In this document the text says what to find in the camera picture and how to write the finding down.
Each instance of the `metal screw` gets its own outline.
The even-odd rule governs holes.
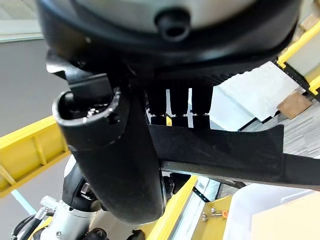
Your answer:
[[[208,217],[207,217],[207,215],[205,214],[204,211],[201,214],[201,220],[204,221],[204,222],[208,221]]]

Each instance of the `black hose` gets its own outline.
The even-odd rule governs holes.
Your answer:
[[[29,227],[24,231],[24,233],[22,234],[22,236],[19,240],[28,240],[28,238],[31,236],[31,234],[39,226],[41,221],[42,221],[41,219],[33,218]]]
[[[15,226],[15,228],[12,231],[12,236],[17,236],[20,231],[24,228],[25,225],[27,225],[33,218],[35,217],[35,214],[27,216],[25,219],[23,219],[21,222]]]
[[[54,216],[54,212],[47,212],[47,216],[48,217],[53,217]],[[20,231],[35,217],[35,214],[33,215],[30,215],[30,216],[27,216],[25,219],[23,219],[21,222],[19,222],[15,228],[13,229],[12,231],[12,234],[11,234],[11,238],[12,239],[16,239],[18,234],[20,233]]]

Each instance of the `white plastic bin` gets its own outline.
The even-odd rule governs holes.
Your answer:
[[[232,197],[223,240],[250,240],[254,214],[288,203],[313,190],[253,183]]]

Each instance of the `cardboard box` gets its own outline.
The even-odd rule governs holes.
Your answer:
[[[283,115],[291,120],[311,105],[312,102],[309,99],[301,95],[299,92],[294,91],[280,102],[277,108]]]

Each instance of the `brown cardboard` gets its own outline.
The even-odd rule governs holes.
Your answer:
[[[300,27],[304,30],[310,30],[319,21],[319,17],[311,13],[301,24]]]
[[[319,240],[320,192],[252,216],[251,240]]]
[[[301,95],[299,92],[294,91],[289,96],[287,96],[282,102],[280,102],[277,108],[288,119],[293,119],[297,115],[302,113],[304,110],[309,108],[311,105],[312,102],[310,100],[308,100],[305,96]]]

